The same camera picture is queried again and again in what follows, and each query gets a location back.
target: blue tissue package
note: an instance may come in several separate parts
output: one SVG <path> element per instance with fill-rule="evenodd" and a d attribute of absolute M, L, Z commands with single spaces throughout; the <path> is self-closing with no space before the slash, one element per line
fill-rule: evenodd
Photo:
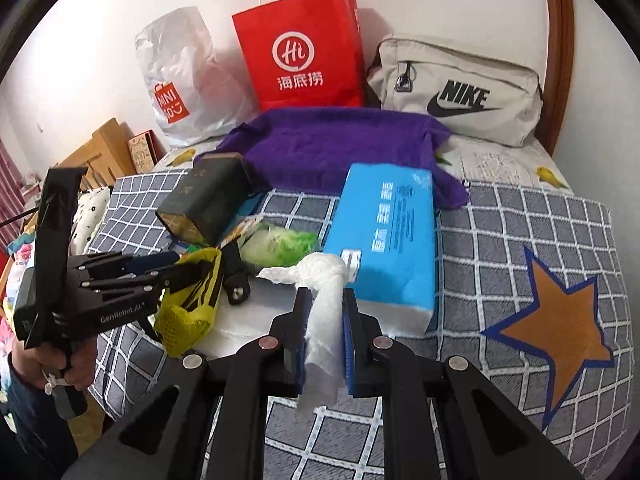
<path fill-rule="evenodd" d="M 431 172 L 353 164 L 324 252 L 344 260 L 358 308 L 384 333 L 423 336 L 435 298 Z"/>

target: haidilao logo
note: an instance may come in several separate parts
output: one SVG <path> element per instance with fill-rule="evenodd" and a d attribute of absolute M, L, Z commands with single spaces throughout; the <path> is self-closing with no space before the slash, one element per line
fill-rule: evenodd
<path fill-rule="evenodd" d="M 276 65 L 287 72 L 300 72 L 314 60 L 314 44 L 302 32 L 294 30 L 278 36 L 271 49 Z"/>

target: blue gripper pad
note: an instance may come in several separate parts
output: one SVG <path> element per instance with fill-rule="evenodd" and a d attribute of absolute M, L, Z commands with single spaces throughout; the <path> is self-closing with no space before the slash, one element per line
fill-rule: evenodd
<path fill-rule="evenodd" d="M 309 314 L 311 313 L 311 305 L 313 300 L 305 304 L 302 319 L 302 338 L 300 340 L 300 346 L 298 347 L 298 362 L 296 367 L 296 384 L 298 386 L 298 393 L 302 393 L 302 387 L 305 385 L 305 357 L 306 357 L 306 326 L 309 323 Z"/>
<path fill-rule="evenodd" d="M 180 259 L 180 256 L 173 251 L 149 254 L 147 256 L 136 256 L 125 264 L 124 272 L 141 276 L 148 270 L 173 265 L 178 259 Z"/>
<path fill-rule="evenodd" d="M 351 338 L 351 321 L 346 310 L 342 311 L 342 346 L 344 347 L 344 381 L 350 396 L 353 395 L 353 373 L 355 357 Z"/>

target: nike logo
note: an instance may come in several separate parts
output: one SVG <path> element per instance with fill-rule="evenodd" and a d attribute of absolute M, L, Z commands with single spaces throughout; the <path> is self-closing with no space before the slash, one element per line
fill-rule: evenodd
<path fill-rule="evenodd" d="M 484 108 L 484 107 L 472 107 L 472 108 L 443 108 L 438 102 L 439 94 L 436 94 L 431 98 L 429 104 L 427 104 L 427 113 L 436 118 L 443 117 L 455 117 L 464 114 L 477 114 L 478 112 L 489 112 L 491 110 L 499 110 L 500 108 Z"/>
<path fill-rule="evenodd" d="M 484 102 L 491 92 L 477 86 L 449 79 L 440 94 L 433 96 L 427 105 L 427 113 L 436 118 L 475 114 L 500 108 L 485 108 Z M 464 108 L 443 108 L 438 99 L 462 105 Z"/>

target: black clip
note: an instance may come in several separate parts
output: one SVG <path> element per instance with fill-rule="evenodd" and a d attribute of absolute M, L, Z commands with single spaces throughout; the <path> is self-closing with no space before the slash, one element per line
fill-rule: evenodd
<path fill-rule="evenodd" d="M 225 272 L 222 287 L 226 291 L 229 304 L 239 305 L 244 303 L 249 299 L 251 287 L 249 286 L 249 277 L 244 269 L 244 263 L 240 258 L 240 249 L 236 240 L 222 248 L 222 265 Z"/>
<path fill-rule="evenodd" d="M 411 81 L 411 63 L 406 62 L 404 73 L 398 76 L 396 81 L 396 92 L 409 93 L 414 91 L 414 82 Z"/>

